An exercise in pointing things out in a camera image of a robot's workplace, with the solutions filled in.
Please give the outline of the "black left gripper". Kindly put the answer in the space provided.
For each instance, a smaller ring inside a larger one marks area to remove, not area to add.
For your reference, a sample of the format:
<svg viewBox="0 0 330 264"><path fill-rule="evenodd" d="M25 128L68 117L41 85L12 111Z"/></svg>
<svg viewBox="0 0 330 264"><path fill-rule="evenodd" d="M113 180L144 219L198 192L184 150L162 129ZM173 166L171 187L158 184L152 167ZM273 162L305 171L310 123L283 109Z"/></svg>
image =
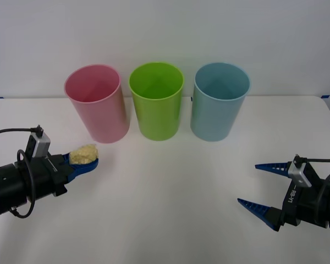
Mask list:
<svg viewBox="0 0 330 264"><path fill-rule="evenodd" d="M91 172L98 166L99 159L87 164L71 164L70 153L33 158L30 166L33 173L36 197L50 194L60 196L67 192L65 184L77 176Z"/></svg>

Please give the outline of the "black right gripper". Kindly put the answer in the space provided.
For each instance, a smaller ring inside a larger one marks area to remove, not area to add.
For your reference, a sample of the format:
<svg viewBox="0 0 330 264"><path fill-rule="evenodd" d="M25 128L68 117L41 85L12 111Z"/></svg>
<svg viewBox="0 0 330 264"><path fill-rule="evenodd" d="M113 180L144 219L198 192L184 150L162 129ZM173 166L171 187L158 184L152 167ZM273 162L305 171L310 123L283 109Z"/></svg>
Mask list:
<svg viewBox="0 0 330 264"><path fill-rule="evenodd" d="M290 165L291 162L264 163L256 164L255 168L288 178ZM312 177L310 180L312 186L309 188L302 188L295 185L292 181L283 200L282 210L240 198L237 198L238 203L263 221L272 230L277 232L284 224L298 226L302 221L327 228L327 204L330 197L330 183L328 183L324 190L319 206L318 221L315 221L315 203L324 180L319 178L311 164L306 164L303 166L303 169L305 170L306 176Z"/></svg>

